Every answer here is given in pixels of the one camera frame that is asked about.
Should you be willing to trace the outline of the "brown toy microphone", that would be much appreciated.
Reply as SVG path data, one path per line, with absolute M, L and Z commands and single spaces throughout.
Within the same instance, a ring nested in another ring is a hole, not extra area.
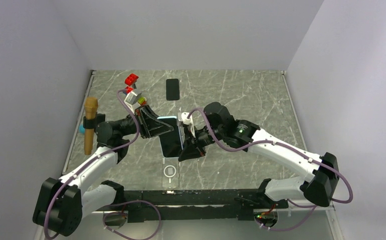
M 98 99 L 96 97 L 87 97 L 84 103 L 84 154 L 90 155 L 93 149 L 94 127 L 98 109 Z

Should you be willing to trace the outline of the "colourful toy brick car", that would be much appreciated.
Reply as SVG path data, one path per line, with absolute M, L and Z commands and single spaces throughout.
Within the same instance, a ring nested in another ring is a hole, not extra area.
M 137 80 L 139 79 L 139 77 L 134 74 L 134 73 L 131 73 L 124 81 L 124 83 L 127 85 L 124 89 L 123 89 L 123 93 L 125 95 L 127 95 L 127 93 L 129 93 L 130 91 L 132 90 L 138 90 L 140 91 L 139 89 L 137 89 L 136 87 L 136 82 Z M 143 96 L 142 94 L 142 97 L 139 99 L 139 103 L 141 105 L 145 105 L 147 103 L 147 100 L 146 98 Z

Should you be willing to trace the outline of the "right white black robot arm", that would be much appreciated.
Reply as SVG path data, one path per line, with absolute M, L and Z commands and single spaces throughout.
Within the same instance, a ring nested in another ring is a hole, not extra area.
M 257 191 L 257 203 L 270 207 L 283 200 L 306 199 L 319 207 L 328 207 L 340 179 L 337 158 L 331 153 L 319 155 L 286 143 L 243 119 L 235 119 L 227 107 L 212 102 L 196 108 L 205 126 L 197 129 L 191 112 L 178 114 L 185 139 L 178 160 L 198 159 L 206 155 L 206 147 L 217 144 L 227 152 L 244 151 L 269 158 L 289 168 L 296 177 L 265 179 Z

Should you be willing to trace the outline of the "blue marker pen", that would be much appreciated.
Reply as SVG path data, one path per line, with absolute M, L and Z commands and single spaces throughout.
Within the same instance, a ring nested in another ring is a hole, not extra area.
M 84 134 L 84 133 L 85 133 L 85 129 L 84 129 L 83 125 L 79 125 L 78 131 L 79 131 L 79 133 L 81 133 L 81 134 Z

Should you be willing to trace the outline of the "clear magsafe phone case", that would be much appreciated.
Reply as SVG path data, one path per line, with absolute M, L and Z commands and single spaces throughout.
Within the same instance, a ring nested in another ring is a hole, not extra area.
M 161 170 L 162 188 L 166 190 L 178 189 L 179 183 L 179 162 L 176 157 L 163 158 Z

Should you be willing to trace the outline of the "phone with blue case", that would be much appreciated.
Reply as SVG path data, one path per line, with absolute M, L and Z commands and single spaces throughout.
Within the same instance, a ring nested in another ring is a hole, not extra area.
M 162 155 L 164 158 L 178 158 L 182 146 L 182 136 L 180 127 L 178 126 L 178 120 L 176 116 L 160 116 L 159 120 L 169 124 L 174 129 L 168 133 L 164 133 L 159 136 Z

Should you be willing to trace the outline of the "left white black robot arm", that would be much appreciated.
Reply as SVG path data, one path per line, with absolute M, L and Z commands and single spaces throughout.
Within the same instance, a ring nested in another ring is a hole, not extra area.
M 164 122 L 148 104 L 123 104 L 128 116 L 107 121 L 98 113 L 98 102 L 85 103 L 83 125 L 84 151 L 89 158 L 71 172 L 48 178 L 41 186 L 33 214 L 33 222 L 43 226 L 45 238 L 71 235 L 81 220 L 102 207 L 118 210 L 132 204 L 126 200 L 124 187 L 106 180 L 93 190 L 92 183 L 104 172 L 119 164 L 138 137 L 153 138 L 172 133 L 175 127 Z

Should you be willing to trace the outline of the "black phone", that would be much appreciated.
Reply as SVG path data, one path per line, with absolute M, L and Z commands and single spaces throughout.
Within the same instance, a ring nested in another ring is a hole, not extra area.
M 177 101 L 180 99 L 180 81 L 177 78 L 166 79 L 166 100 Z

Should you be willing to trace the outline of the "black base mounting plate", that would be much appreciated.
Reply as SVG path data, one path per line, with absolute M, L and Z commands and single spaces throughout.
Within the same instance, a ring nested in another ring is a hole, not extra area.
M 287 209 L 286 200 L 272 201 L 257 189 L 127 190 L 118 204 L 102 211 L 124 210 L 129 223 L 162 220 L 237 219 L 252 221 L 255 215 Z

